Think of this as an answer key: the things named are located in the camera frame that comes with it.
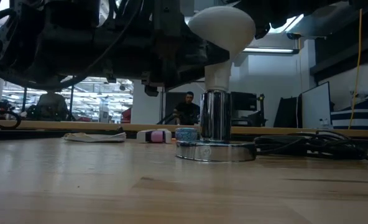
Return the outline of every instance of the machine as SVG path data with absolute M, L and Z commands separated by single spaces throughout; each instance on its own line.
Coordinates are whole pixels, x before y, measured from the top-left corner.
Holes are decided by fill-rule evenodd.
M 109 0 L 99 26 L 101 0 L 10 0 L 0 27 L 0 78 L 27 88 L 54 90 L 88 76 L 141 79 L 148 95 L 197 80 L 205 66 L 229 52 L 194 34 L 180 0 Z M 256 39 L 286 19 L 311 14 L 338 0 L 242 0 L 234 7 L 255 22 Z M 358 9 L 368 0 L 349 0 Z

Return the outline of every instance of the black shirt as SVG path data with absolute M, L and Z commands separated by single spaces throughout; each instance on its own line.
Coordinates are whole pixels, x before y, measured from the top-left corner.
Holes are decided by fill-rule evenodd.
M 200 107 L 194 103 L 179 103 L 175 108 L 179 113 L 182 125 L 194 125 L 200 114 Z

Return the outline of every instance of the round metal plate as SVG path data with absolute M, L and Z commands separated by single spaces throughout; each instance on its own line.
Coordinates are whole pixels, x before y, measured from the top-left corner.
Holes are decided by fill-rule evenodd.
M 253 143 L 177 141 L 176 156 L 205 162 L 244 162 L 256 159 Z

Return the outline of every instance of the wooden table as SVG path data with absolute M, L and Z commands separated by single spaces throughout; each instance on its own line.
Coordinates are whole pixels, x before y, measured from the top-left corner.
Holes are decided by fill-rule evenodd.
M 166 144 L 0 141 L 0 223 L 368 224 L 368 161 L 202 163 Z

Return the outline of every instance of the blue and white striped object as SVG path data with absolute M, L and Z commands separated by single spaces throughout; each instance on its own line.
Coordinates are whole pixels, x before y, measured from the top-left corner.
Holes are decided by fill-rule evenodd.
M 331 113 L 334 129 L 347 129 L 350 125 L 351 109 Z M 355 109 L 351 129 L 368 130 L 368 109 Z

